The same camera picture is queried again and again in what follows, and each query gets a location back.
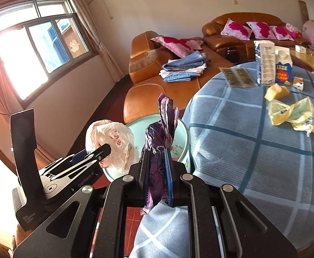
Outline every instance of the sofa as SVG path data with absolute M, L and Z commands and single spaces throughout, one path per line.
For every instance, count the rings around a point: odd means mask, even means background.
M 159 36 L 156 32 L 147 31 L 136 36 L 132 41 L 129 75 L 134 86 L 128 91 L 124 105 L 124 121 L 131 122 L 139 117 L 157 114 L 157 100 L 161 93 L 174 100 L 174 106 L 180 113 L 186 108 L 193 95 L 200 90 L 212 77 L 220 72 L 219 67 L 232 67 L 230 61 L 211 50 L 205 44 L 202 51 L 211 62 L 203 75 L 184 82 L 164 82 L 159 75 L 162 65 L 169 59 L 178 59 L 168 49 L 151 41 Z
M 250 41 L 242 41 L 235 37 L 222 36 L 220 32 L 223 30 L 228 19 L 238 22 L 244 26 L 248 25 L 246 22 L 265 22 L 269 26 L 284 26 L 285 23 L 281 21 L 280 18 L 264 13 L 258 12 L 231 12 L 228 14 L 221 15 L 211 22 L 205 24 L 202 27 L 202 33 L 204 35 L 203 40 L 205 44 L 213 51 L 219 53 L 221 56 L 226 57 L 227 48 L 235 47 L 239 54 L 238 63 L 246 63 L 255 61 L 255 47 L 254 33 L 251 35 Z M 271 40 L 277 46 L 282 47 L 293 47 L 295 45 L 310 45 L 311 43 L 307 39 L 295 38 L 294 41 L 291 40 Z

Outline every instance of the floor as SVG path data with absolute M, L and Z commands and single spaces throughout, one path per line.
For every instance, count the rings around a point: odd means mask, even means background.
M 109 119 L 116 122 L 124 123 L 124 103 L 128 90 L 133 86 L 130 77 L 127 75 L 122 80 L 117 82 L 112 90 L 108 93 L 106 98 L 98 106 L 94 114 L 84 126 L 82 132 L 79 134 L 69 155 L 77 153 L 85 147 L 85 135 L 88 127 L 95 121 L 102 119 Z M 101 188 L 110 184 L 105 175 L 102 175 L 99 180 L 93 185 L 94 188 Z M 99 222 L 101 221 L 102 211 L 100 212 Z M 129 256 L 133 246 L 134 239 L 137 233 L 142 216 L 140 215 L 140 208 L 127 208 L 126 230 L 125 230 L 125 256 Z

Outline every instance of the stack of folded cloths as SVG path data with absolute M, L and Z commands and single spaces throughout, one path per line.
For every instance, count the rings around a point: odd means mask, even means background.
M 159 75 L 165 82 L 190 81 L 192 77 L 202 75 L 208 61 L 206 53 L 196 51 L 185 58 L 169 60 Z

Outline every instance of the silver bolt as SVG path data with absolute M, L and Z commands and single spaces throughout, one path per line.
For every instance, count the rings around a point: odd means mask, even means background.
M 233 191 L 233 186 L 230 185 L 230 184 L 225 184 L 225 185 L 223 186 L 223 190 L 224 190 L 225 192 L 232 192 L 232 191 Z
M 122 178 L 122 180 L 125 181 L 125 182 L 131 182 L 132 180 L 134 180 L 134 176 L 125 175 L 125 176 Z
M 192 180 L 193 179 L 193 175 L 191 175 L 191 174 L 184 174 L 183 176 L 182 176 L 182 178 L 184 179 L 184 180 Z
M 82 192 L 85 194 L 89 194 L 94 188 L 90 185 L 85 185 L 82 187 Z

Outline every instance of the pillow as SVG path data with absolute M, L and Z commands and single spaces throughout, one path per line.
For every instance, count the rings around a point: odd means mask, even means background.
M 250 28 L 253 30 L 255 38 L 258 40 L 276 40 L 272 30 L 267 23 L 264 22 L 247 22 Z
M 236 37 L 240 40 L 250 40 L 252 31 L 242 24 L 228 19 L 224 29 L 220 32 L 222 36 Z
M 270 26 L 270 29 L 278 40 L 294 40 L 283 26 Z
M 162 46 L 166 47 L 168 50 L 176 54 L 178 57 L 184 58 L 189 54 L 194 52 L 193 49 L 202 49 L 202 41 L 190 40 L 190 39 L 177 39 L 172 37 L 156 37 L 151 39 Z
M 290 23 L 287 23 L 285 28 L 286 28 L 287 32 L 293 38 L 301 38 L 302 37 L 302 32 L 296 26 L 293 26 Z

